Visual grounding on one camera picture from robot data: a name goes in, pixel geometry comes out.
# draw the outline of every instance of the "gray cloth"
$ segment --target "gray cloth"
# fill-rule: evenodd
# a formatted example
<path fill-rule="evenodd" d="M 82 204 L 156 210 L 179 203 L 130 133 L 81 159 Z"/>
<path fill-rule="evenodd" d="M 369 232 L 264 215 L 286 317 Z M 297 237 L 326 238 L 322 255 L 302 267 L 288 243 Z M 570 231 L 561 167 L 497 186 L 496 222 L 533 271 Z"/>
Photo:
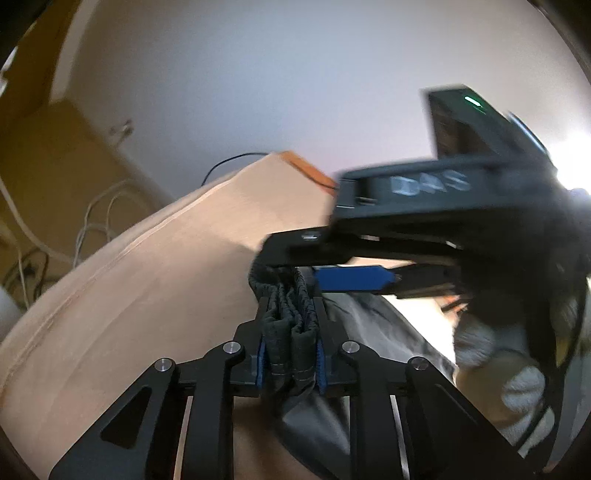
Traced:
<path fill-rule="evenodd" d="M 423 356 L 452 379 L 453 363 L 383 297 L 369 293 L 334 293 L 323 297 L 330 320 L 342 322 L 349 339 L 399 362 Z M 319 477 L 349 480 L 348 407 L 346 398 L 328 400 L 310 389 L 305 398 L 278 419 L 276 434 L 291 454 Z"/>

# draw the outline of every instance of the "black fabric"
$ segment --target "black fabric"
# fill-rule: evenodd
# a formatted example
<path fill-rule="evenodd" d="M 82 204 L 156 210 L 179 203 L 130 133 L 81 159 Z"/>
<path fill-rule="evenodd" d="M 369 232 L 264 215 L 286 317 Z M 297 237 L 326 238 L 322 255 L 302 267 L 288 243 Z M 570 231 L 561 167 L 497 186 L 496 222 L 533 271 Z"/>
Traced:
<path fill-rule="evenodd" d="M 455 365 L 408 322 L 385 298 L 370 293 L 323 294 L 329 319 L 341 322 L 351 340 L 363 343 L 380 356 L 407 362 L 427 358 L 450 381 Z M 323 480 L 350 480 L 348 399 L 328 399 L 317 389 L 275 405 L 274 430 L 285 448 Z M 394 405 L 397 426 L 400 427 Z M 403 468 L 406 455 L 401 451 Z"/>
<path fill-rule="evenodd" d="M 255 259 L 248 283 L 257 299 L 269 298 L 261 329 L 273 389 L 297 395 L 316 378 L 318 319 L 306 281 L 296 268 L 271 268 Z"/>

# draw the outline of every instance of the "yellow wall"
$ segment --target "yellow wall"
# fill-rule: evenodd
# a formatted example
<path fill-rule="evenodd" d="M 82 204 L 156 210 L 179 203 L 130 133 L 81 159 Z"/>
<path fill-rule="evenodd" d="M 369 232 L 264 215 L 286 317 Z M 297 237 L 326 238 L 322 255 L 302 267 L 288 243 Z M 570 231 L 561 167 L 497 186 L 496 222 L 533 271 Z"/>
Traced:
<path fill-rule="evenodd" d="M 61 45 L 80 0 L 53 0 L 18 44 L 0 96 L 0 133 L 47 103 Z"/>
<path fill-rule="evenodd" d="M 88 203 L 131 175 L 93 134 L 76 108 L 62 101 L 43 106 L 0 136 L 0 176 L 33 232 L 50 247 L 73 255 Z M 97 207 L 93 221 L 104 222 L 108 201 Z M 113 209 L 113 229 L 121 232 L 144 217 L 144 210 L 121 199 Z M 23 251 L 32 247 L 1 197 L 0 219 L 16 234 Z M 91 232 L 83 257 L 104 242 L 104 235 Z M 14 250 L 0 246 L 0 278 L 15 260 Z M 69 269 L 57 261 L 50 265 L 52 274 Z"/>

